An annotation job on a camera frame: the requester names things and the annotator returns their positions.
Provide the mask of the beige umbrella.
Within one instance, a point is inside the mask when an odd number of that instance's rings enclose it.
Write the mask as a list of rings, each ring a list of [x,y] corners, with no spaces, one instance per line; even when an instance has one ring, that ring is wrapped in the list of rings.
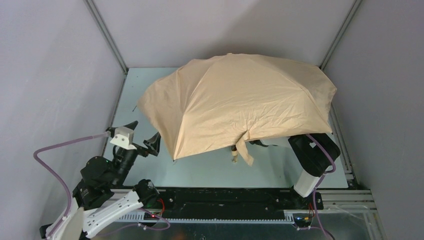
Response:
[[[258,54],[192,59],[155,80],[137,101],[173,160],[248,141],[331,133],[337,91],[313,64]]]

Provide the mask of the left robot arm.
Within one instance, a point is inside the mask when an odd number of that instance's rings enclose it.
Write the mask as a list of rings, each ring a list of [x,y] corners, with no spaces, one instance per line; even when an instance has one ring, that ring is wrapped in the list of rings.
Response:
[[[142,179],[128,193],[109,206],[104,203],[114,196],[114,189],[123,187],[134,162],[138,156],[158,156],[161,145],[159,132],[143,141],[143,146],[133,142],[134,131],[138,121],[119,127],[108,127],[104,133],[77,138],[63,143],[43,147],[33,153],[34,159],[48,170],[63,186],[67,205],[61,216],[54,223],[39,228],[40,237],[45,240],[63,240],[71,226],[76,239],[90,240],[105,227],[137,209],[151,209],[161,206],[165,210],[160,193],[149,179]],[[64,180],[45,162],[39,153],[97,138],[110,138],[113,145],[113,159],[103,156],[90,158],[80,171],[82,179],[74,190],[70,190]]]

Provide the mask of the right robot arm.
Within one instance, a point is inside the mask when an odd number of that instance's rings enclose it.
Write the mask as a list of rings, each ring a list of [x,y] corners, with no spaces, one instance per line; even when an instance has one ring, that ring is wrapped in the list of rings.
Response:
[[[308,197],[321,184],[325,175],[336,171],[335,161],[341,155],[337,144],[326,133],[251,140],[250,144],[285,147],[294,152],[302,172],[293,189],[303,198]]]

